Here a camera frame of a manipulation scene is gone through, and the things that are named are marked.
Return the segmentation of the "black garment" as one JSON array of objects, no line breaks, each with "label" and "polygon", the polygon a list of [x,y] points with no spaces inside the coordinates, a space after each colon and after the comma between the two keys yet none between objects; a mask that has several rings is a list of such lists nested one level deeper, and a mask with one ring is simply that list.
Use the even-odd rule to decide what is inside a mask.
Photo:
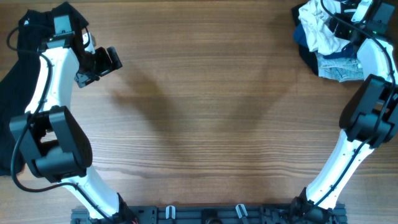
[{"label": "black garment", "polygon": [[[36,52],[41,41],[54,34],[53,19],[56,16],[73,15],[82,28],[88,21],[68,2],[51,11],[28,10],[19,21],[18,50]],[[37,54],[18,53],[18,61],[1,81],[1,175],[11,174],[11,158],[16,141],[9,128],[10,119],[24,114],[30,103],[40,72]]]}]

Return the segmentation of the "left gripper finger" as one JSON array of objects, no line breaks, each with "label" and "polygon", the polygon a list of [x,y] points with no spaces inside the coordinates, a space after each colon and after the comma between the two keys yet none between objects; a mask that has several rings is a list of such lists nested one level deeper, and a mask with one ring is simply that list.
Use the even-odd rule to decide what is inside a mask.
[{"label": "left gripper finger", "polygon": [[116,52],[116,49],[113,46],[111,46],[111,47],[107,48],[107,51],[108,51],[108,55],[111,59],[112,69],[120,69],[123,65],[120,61],[120,58],[119,58],[117,52]]},{"label": "left gripper finger", "polygon": [[111,47],[99,47],[95,50],[95,74],[102,77],[112,71],[113,61],[109,56]]}]

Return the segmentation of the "white t-shirt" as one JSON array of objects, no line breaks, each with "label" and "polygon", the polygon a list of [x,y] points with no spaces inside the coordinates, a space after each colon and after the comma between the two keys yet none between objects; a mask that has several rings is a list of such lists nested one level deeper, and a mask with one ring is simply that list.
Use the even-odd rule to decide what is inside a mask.
[{"label": "white t-shirt", "polygon": [[335,37],[328,28],[331,16],[324,11],[320,0],[309,0],[298,9],[298,14],[309,51],[331,55],[349,44],[348,40]]}]

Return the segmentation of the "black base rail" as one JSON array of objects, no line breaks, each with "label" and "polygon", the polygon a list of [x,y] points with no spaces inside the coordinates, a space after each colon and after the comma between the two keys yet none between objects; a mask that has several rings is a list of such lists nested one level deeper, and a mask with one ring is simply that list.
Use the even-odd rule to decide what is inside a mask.
[{"label": "black base rail", "polygon": [[264,204],[261,206],[217,207],[155,207],[135,206],[130,209],[138,219],[138,223],[148,224],[206,224],[206,223],[295,223],[294,217],[289,220],[287,204]]}]

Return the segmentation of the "folded light denim jeans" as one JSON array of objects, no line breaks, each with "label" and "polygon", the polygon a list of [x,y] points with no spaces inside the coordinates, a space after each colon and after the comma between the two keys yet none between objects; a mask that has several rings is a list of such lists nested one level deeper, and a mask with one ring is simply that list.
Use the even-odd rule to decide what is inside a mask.
[{"label": "folded light denim jeans", "polygon": [[361,63],[357,58],[326,59],[324,55],[315,53],[318,63],[318,76],[339,82],[364,80]]}]

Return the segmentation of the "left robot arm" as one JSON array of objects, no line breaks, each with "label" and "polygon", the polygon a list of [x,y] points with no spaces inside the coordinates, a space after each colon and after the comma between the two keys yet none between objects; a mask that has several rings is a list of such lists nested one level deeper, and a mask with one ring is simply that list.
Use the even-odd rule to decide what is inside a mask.
[{"label": "left robot arm", "polygon": [[16,52],[37,56],[40,65],[24,114],[10,123],[14,184],[30,193],[63,187],[93,223],[136,223],[134,212],[92,166],[90,141],[70,112],[74,83],[84,87],[121,68],[114,48],[95,49],[90,33],[61,30],[32,50]]}]

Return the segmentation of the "dark folded garment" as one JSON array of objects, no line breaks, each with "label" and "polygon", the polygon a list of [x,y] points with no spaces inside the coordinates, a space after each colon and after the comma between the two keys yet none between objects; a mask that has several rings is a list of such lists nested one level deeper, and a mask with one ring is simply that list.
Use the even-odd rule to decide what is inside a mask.
[{"label": "dark folded garment", "polygon": [[293,34],[293,40],[298,44],[298,53],[300,58],[304,61],[304,63],[309,67],[312,73],[318,76],[318,61],[316,54],[314,52],[309,51],[307,45],[307,38],[301,25],[301,21],[299,19],[299,9],[304,5],[304,3],[294,6],[291,9],[293,21],[295,24],[295,30]]}]

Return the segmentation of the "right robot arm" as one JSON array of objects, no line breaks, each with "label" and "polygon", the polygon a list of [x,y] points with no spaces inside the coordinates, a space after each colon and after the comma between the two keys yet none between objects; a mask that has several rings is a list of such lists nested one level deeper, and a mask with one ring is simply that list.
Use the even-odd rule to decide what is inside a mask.
[{"label": "right robot arm", "polygon": [[358,56],[364,82],[343,109],[338,141],[321,172],[285,212],[294,223],[330,223],[338,197],[359,165],[397,134],[397,74],[393,46],[378,32],[352,26],[359,33]]}]

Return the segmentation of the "blue folded shirt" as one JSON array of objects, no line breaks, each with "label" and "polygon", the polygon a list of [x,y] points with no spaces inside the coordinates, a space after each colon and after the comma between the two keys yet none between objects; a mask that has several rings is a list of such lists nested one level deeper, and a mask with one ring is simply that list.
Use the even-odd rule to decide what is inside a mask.
[{"label": "blue folded shirt", "polygon": [[[295,28],[294,34],[293,34],[293,39],[294,41],[299,45],[299,49],[303,50],[306,53],[312,53],[309,51],[308,45],[307,45],[307,38],[304,32],[304,29],[301,25],[301,23],[298,24],[298,26]],[[326,59],[337,59],[337,58],[343,58],[343,57],[354,57],[354,47],[350,44],[344,46],[341,51],[339,52],[334,52],[330,55],[325,55]]]}]

